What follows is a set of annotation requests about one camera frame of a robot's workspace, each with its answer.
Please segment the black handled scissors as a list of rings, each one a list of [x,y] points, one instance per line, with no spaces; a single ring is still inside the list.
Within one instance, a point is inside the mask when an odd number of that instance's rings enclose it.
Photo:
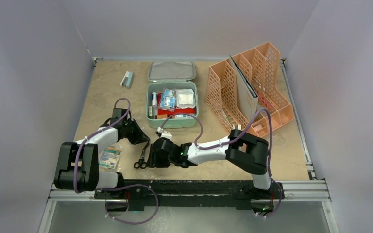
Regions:
[[[147,164],[145,162],[145,154],[146,154],[146,149],[148,148],[149,145],[150,145],[150,141],[148,141],[143,147],[139,160],[135,162],[133,165],[134,169],[145,169],[147,167]]]

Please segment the brown glass medicine bottle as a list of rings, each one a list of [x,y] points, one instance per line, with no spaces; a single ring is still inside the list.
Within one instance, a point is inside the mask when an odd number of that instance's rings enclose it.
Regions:
[[[172,116],[171,114],[161,114],[156,116],[156,119],[158,120],[165,120],[167,118],[172,119],[174,118],[174,116]]]

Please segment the red first aid pouch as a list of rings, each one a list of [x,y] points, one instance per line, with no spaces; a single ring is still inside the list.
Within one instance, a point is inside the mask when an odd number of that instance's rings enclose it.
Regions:
[[[175,113],[182,113],[182,114],[195,114],[196,108],[176,108],[174,111],[158,109],[157,115],[172,115]]]

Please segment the white bottle green label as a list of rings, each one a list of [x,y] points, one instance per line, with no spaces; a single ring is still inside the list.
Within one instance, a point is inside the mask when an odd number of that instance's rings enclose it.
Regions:
[[[172,117],[173,119],[193,119],[191,115],[188,114],[177,114]]]

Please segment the small white blue tube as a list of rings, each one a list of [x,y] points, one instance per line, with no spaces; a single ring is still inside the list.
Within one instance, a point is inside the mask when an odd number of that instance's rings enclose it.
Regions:
[[[159,94],[156,92],[152,92],[151,94],[151,107],[153,110],[158,109],[158,104],[159,104]]]

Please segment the blue white sachet packet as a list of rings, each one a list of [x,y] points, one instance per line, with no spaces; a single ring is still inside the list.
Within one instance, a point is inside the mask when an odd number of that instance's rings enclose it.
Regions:
[[[176,107],[175,89],[164,89],[158,105],[159,109],[174,111]]]

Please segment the white gauze packets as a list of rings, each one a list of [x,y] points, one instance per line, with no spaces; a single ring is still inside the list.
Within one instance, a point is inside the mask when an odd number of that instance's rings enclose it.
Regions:
[[[192,89],[176,89],[175,93],[178,108],[195,108],[195,93]]]

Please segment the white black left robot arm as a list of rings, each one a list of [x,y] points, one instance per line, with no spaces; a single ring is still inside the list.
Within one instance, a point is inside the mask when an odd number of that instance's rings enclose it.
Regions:
[[[131,118],[128,109],[114,108],[112,117],[99,129],[76,142],[64,142],[60,146],[54,185],[58,189],[76,193],[106,189],[115,199],[125,194],[125,185],[119,181],[118,172],[104,172],[99,168],[99,154],[122,139],[132,145],[149,143],[150,139]]]

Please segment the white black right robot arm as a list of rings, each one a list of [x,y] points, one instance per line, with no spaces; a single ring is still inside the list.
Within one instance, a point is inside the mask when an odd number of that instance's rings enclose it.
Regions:
[[[270,170],[272,147],[267,140],[235,129],[228,136],[206,143],[175,144],[160,137],[151,144],[147,168],[168,168],[175,165],[189,168],[206,162],[226,160],[249,173],[253,191],[261,198],[272,192]]]

